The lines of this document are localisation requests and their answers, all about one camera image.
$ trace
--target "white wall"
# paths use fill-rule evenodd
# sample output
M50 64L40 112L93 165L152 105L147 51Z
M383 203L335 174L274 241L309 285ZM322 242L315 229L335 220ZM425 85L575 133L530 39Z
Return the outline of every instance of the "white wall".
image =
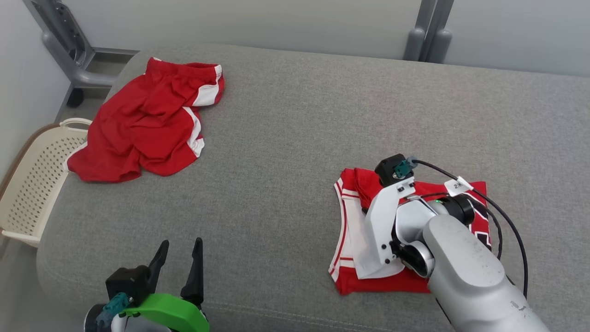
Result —
M93 47L225 43L402 58L420 0L63 0Z
M21 0L0 11L0 178L26 140L53 123L70 81L41 43Z
M590 76L590 1L455 0L444 63Z

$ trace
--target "cable label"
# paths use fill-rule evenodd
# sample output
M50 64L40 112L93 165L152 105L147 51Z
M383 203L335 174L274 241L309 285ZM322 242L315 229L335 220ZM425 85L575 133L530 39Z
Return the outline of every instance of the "cable label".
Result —
M457 180L450 179L444 183L444 186L451 197L455 197L459 194L463 194L469 189L473 189L471 184L465 181L462 177L458 177Z

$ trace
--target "teal connector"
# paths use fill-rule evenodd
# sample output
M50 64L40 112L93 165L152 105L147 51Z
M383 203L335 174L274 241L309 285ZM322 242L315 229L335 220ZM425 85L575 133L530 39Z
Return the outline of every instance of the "teal connector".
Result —
M398 178L405 178L411 170L412 167L405 160L400 162L399 165L397 165L396 167L394 167L395 175L397 175Z
M129 303L127 294L123 292L118 293L103 307L102 313L96 317L96 325L100 327L110 326L113 317L127 308Z

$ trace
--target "black caster wheel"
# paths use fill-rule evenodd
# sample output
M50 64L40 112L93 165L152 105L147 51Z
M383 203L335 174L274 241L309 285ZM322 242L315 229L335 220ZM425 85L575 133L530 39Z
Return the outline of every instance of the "black caster wheel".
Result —
M65 103L71 108L76 108L84 101L84 91L82 89L74 88L72 93L70 93L70 97L68 98L68 102Z

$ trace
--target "elastic waistband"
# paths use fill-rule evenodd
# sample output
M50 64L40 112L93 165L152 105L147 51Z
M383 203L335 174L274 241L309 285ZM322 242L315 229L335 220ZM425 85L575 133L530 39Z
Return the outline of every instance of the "elastic waistband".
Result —
M146 73L150 71L165 71L170 74L178 74L189 77L217 77L220 76L221 65L211 63L186 63L177 64L165 62L158 58L150 58L147 62Z

